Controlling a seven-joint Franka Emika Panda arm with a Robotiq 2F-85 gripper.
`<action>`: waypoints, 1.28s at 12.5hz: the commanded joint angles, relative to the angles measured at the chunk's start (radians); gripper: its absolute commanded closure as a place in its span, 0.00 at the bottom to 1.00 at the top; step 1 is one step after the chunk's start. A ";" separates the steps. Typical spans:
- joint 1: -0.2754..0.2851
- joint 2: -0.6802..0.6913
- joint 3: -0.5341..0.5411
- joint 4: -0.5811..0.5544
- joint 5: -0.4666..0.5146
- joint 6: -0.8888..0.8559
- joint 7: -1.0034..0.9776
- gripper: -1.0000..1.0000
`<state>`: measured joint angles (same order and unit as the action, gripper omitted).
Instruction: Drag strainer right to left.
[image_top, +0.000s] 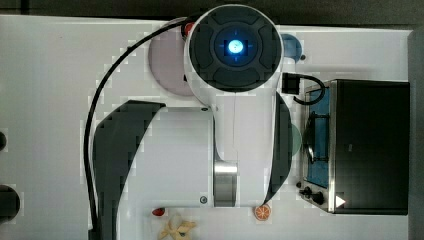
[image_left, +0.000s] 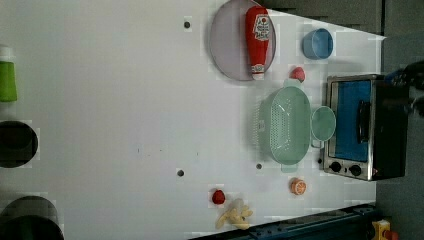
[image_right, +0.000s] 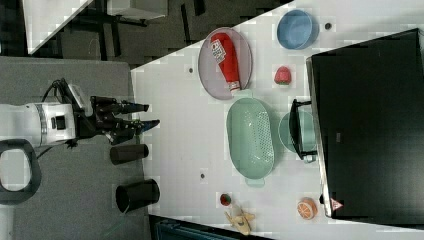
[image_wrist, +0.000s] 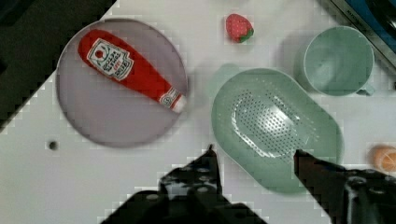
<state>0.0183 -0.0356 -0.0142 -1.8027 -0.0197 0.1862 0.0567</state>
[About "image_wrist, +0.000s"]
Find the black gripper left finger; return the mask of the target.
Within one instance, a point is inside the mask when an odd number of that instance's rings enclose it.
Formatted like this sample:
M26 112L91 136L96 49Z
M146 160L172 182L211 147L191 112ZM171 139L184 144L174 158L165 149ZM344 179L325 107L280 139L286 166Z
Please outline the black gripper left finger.
M245 204L223 196L213 147L164 175L157 190L135 193L101 224L266 224Z

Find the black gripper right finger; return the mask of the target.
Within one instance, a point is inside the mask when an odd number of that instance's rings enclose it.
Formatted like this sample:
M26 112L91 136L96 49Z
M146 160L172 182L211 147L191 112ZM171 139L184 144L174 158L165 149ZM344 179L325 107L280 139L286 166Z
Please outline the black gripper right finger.
M347 169L298 149L294 173L332 224L396 224L396 183L373 169Z

